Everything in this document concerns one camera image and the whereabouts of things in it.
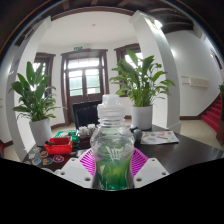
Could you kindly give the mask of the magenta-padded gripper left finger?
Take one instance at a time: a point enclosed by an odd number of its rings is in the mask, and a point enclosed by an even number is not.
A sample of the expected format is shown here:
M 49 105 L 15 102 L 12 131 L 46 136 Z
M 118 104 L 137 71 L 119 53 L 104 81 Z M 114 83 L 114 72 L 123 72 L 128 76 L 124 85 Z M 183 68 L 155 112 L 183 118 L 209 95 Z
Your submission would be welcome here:
M 81 187 L 92 188 L 95 172 L 94 157 L 88 149 L 79 158 L 70 158 L 61 169 L 55 171 L 55 174 Z

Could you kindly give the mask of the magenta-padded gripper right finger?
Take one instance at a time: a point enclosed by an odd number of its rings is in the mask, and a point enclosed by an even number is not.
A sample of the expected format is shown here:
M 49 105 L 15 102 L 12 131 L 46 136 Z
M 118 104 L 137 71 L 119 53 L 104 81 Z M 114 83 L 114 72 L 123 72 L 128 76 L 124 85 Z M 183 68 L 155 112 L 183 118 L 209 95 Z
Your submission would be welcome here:
M 141 188 L 169 174 L 156 158 L 148 158 L 138 149 L 134 149 L 130 171 L 135 188 Z

